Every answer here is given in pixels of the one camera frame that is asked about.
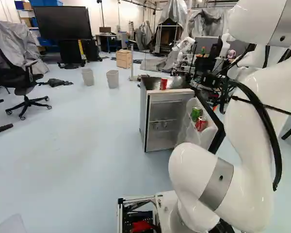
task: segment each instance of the television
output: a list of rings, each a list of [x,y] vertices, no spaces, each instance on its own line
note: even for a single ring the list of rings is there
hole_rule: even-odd
[[[45,39],[92,39],[85,6],[36,6],[33,10],[40,34]]]

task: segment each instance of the mini fridge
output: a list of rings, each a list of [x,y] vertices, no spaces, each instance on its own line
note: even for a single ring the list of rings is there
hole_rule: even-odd
[[[216,153],[225,132],[198,90],[186,88],[179,76],[167,77],[167,90],[160,90],[161,78],[141,77],[140,134],[144,152],[167,150],[183,142],[199,145]],[[199,132],[191,119],[194,107],[202,109],[208,126]]]

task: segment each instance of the red can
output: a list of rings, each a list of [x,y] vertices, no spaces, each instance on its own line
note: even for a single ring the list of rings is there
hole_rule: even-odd
[[[167,89],[167,81],[168,81],[168,79],[161,78],[161,90]]]
[[[208,121],[205,117],[200,116],[195,124],[197,131],[202,132],[208,126]]]

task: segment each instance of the soda can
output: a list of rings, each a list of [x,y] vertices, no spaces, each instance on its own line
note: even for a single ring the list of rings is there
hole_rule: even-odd
[[[168,79],[161,78],[161,90],[167,89],[167,81]]]
[[[203,115],[203,110],[198,107],[194,107],[191,112],[192,121],[197,122],[198,118]]]
[[[200,116],[195,124],[197,131],[202,132],[208,126],[208,121],[205,117]]]

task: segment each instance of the white wall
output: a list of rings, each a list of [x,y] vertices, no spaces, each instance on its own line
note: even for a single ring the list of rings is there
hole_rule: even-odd
[[[64,6],[86,6],[88,7],[92,33],[99,33],[99,27],[102,27],[102,17],[100,3],[95,0],[63,0]],[[116,26],[118,25],[118,3],[117,0],[103,0],[103,16],[105,21],[105,27],[111,27],[112,32],[116,32]],[[143,7],[136,4],[121,1],[119,4],[120,10],[120,26],[122,31],[129,31],[129,21],[134,22],[134,27],[137,28],[143,22]],[[145,10],[144,19],[151,19],[151,29],[153,30],[154,15],[153,10]],[[160,18],[161,11],[157,11],[156,24]]]
[[[14,0],[0,0],[0,20],[19,23]]]

